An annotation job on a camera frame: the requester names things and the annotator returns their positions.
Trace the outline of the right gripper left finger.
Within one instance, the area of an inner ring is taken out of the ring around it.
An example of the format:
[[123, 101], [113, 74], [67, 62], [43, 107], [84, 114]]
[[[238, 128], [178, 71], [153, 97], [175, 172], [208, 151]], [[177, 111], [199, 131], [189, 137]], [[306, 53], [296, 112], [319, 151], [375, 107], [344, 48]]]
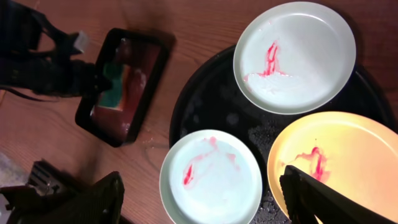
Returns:
[[31, 187], [17, 187], [12, 189], [12, 222], [120, 224], [123, 199], [124, 184], [116, 171], [77, 194], [41, 196]]

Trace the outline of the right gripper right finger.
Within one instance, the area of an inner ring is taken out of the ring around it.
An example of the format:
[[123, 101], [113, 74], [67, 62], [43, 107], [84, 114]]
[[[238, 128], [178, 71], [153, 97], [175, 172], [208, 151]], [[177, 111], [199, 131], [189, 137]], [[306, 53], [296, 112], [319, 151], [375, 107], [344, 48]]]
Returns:
[[292, 223], [394, 223], [339, 194], [295, 166], [286, 166], [279, 182], [287, 216]]

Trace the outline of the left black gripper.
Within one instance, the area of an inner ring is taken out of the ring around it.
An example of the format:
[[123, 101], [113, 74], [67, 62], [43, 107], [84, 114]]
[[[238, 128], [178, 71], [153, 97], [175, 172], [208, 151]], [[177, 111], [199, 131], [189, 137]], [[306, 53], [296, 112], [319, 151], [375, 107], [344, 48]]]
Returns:
[[78, 32], [67, 34], [44, 14], [1, 1], [1, 89], [14, 87], [47, 96], [91, 96], [111, 88], [92, 63], [73, 60]]

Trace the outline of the yellow plate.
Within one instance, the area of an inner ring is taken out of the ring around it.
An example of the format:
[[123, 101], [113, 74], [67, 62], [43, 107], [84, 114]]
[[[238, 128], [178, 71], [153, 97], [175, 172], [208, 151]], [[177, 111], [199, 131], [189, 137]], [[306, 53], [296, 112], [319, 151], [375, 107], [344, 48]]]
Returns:
[[397, 221], [397, 133], [386, 126], [338, 111], [310, 114], [288, 125], [267, 161], [269, 187], [283, 213], [279, 177], [287, 165]]

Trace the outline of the light blue plate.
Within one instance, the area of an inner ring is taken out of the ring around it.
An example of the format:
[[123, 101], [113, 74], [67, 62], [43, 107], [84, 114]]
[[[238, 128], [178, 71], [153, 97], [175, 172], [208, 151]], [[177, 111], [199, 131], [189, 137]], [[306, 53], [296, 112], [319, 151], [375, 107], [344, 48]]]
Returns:
[[174, 223], [250, 223], [262, 190], [251, 150], [214, 129], [195, 131], [174, 143], [159, 176], [161, 201]]
[[241, 93], [275, 114], [302, 114], [335, 97], [356, 61], [346, 20], [314, 2], [288, 2], [257, 16], [241, 34], [233, 72]]

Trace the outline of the green yellow sponge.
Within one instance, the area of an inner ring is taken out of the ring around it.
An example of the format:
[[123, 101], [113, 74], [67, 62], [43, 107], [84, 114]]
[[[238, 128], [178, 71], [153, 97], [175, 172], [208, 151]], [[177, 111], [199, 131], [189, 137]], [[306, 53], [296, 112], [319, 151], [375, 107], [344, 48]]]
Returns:
[[111, 88], [102, 92], [98, 106], [111, 110], [123, 110], [123, 100], [126, 96], [124, 82], [128, 75], [129, 66], [125, 64], [106, 63], [103, 75], [111, 82]]

